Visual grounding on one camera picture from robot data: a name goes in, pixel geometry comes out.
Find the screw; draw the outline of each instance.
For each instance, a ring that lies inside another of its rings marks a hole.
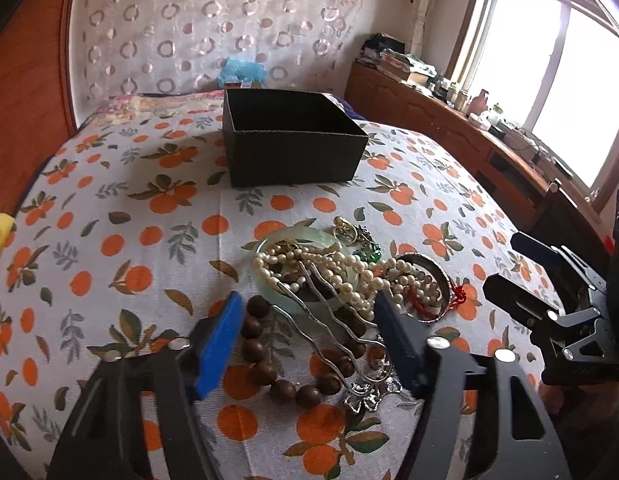
[[[446,348],[449,348],[451,343],[444,337],[433,335],[432,337],[427,338],[427,344],[436,350],[445,350]]]
[[[516,354],[507,348],[499,348],[494,352],[494,357],[503,363],[513,363],[516,361]]]
[[[118,350],[108,350],[107,352],[105,352],[105,355],[102,356],[102,360],[107,363],[113,363],[121,358],[122,355],[120,355],[120,352],[118,352]]]
[[[177,337],[172,339],[167,346],[170,350],[184,350],[190,345],[189,339],[186,337]]]

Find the blue gripper pad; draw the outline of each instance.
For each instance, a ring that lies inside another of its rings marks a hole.
[[[238,293],[232,292],[217,317],[218,320],[214,320],[215,327],[198,357],[198,379],[194,389],[200,400],[220,383],[234,342],[243,326],[244,305]]]

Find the pearl necklace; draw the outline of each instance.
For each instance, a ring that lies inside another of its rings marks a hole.
[[[305,276],[296,277],[294,274],[299,262],[314,263],[320,275],[339,292],[340,300],[352,305],[367,321],[374,319],[374,300],[380,290],[390,290],[397,309],[401,311],[405,307],[407,292],[413,292],[416,300],[424,306],[443,307],[438,283],[417,266],[395,258],[367,263],[358,254],[345,256],[342,250],[343,245],[338,241],[320,249],[283,240],[257,253],[252,264],[274,290],[278,292],[278,282],[282,282],[295,294],[307,282]],[[357,283],[347,281],[348,268],[357,275]]]

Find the small box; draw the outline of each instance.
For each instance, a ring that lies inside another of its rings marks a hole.
[[[367,134],[323,94],[227,89],[223,136],[234,187],[351,180]]]

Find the pearl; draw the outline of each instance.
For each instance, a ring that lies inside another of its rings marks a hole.
[[[331,283],[334,288],[341,288],[343,279],[340,276],[332,276],[329,279],[329,283]]]
[[[374,278],[373,280],[371,280],[371,286],[374,290],[382,290],[383,279],[380,277]]]

